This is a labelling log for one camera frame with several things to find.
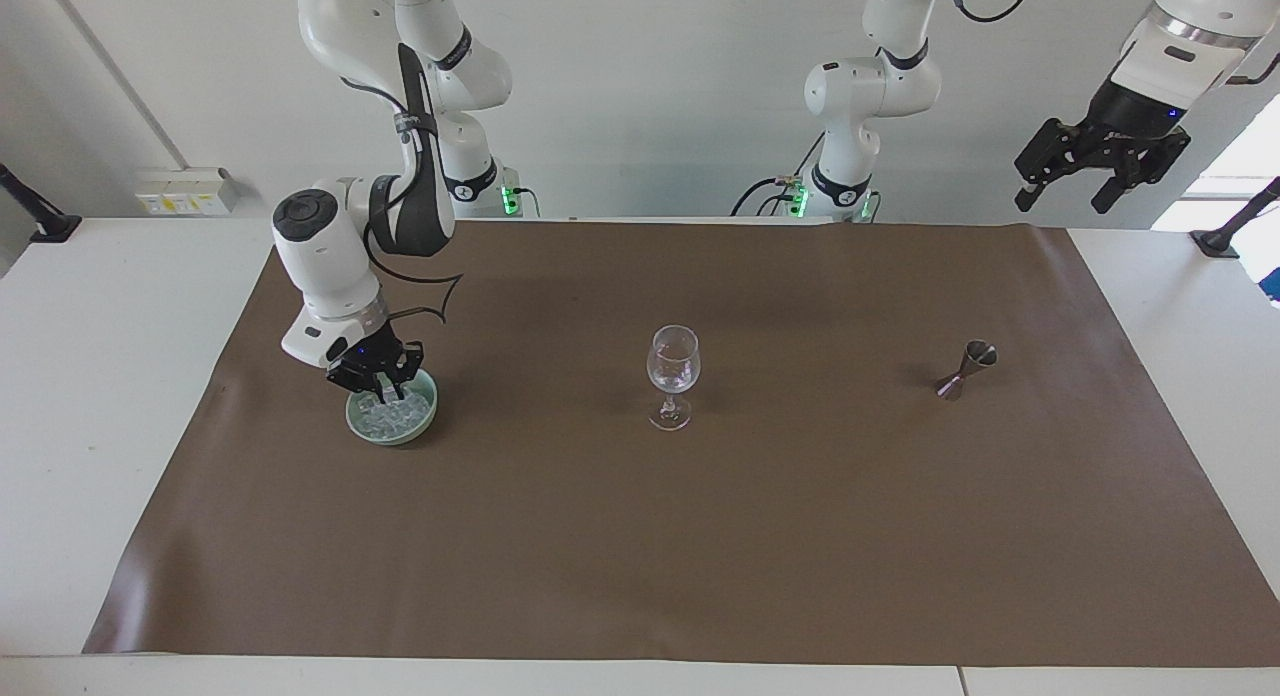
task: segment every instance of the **green indicator light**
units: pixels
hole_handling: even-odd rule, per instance
[[[507,216],[516,216],[517,210],[520,210],[520,200],[515,191],[508,189],[507,186],[502,187],[502,205],[507,211]]]
[[[809,209],[809,189],[805,189],[804,186],[797,187],[794,198],[795,205],[791,207],[791,216],[804,217],[805,209]]]
[[[872,209],[872,198],[870,196],[867,196],[867,200],[863,200],[863,216],[859,217],[858,221],[872,223],[873,217],[876,217],[876,212]]]

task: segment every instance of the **glass base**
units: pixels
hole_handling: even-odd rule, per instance
[[[694,409],[689,400],[682,399],[682,397],[671,397],[671,399],[659,400],[658,406],[654,406],[654,409],[649,412],[649,423],[654,423],[663,431],[680,431],[689,426],[692,413]]]

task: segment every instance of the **black clamp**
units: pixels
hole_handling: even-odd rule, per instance
[[[1128,191],[1142,184],[1158,184],[1189,143],[1192,137],[1180,127],[1175,127],[1169,136],[1135,139],[1116,136],[1106,125],[1089,122],[1065,125],[1050,118],[1014,159],[1014,166],[1027,180],[1014,203],[1021,212],[1028,212],[1053,180],[1087,168],[1105,168],[1111,169],[1112,175],[1091,202],[1096,212],[1107,212]]]
[[[402,383],[412,381],[417,376],[417,368],[422,365],[421,342],[408,342],[403,344],[392,330],[392,322],[384,322],[383,328],[366,339],[352,345],[351,349],[339,354],[338,360],[329,363],[325,377],[343,389],[360,394],[370,391],[376,394],[379,400],[385,403],[383,397],[383,383],[379,374],[388,377],[392,389],[403,399],[404,390]]]
[[[425,134],[440,136],[440,127],[435,123],[435,116],[430,113],[397,113],[396,132],[401,136],[401,143],[407,145],[412,132],[425,132]]]

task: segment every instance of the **wine glass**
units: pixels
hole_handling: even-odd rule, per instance
[[[703,358],[698,353],[695,333],[685,326],[659,328],[649,348],[649,381],[666,397],[649,412],[649,422],[663,431],[680,431],[689,426],[692,408],[677,394],[692,389],[701,371]]]

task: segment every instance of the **electrical outlet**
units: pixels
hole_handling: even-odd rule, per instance
[[[141,171],[137,198],[152,216],[230,216],[239,201],[236,186],[220,168],[186,171]]]
[[[175,216],[178,212],[173,209],[173,203],[166,203],[164,198],[164,193],[168,189],[168,182],[165,184],[160,184],[160,182],[140,184],[137,198],[142,201],[142,209],[147,209],[147,214],[151,214],[151,216]]]

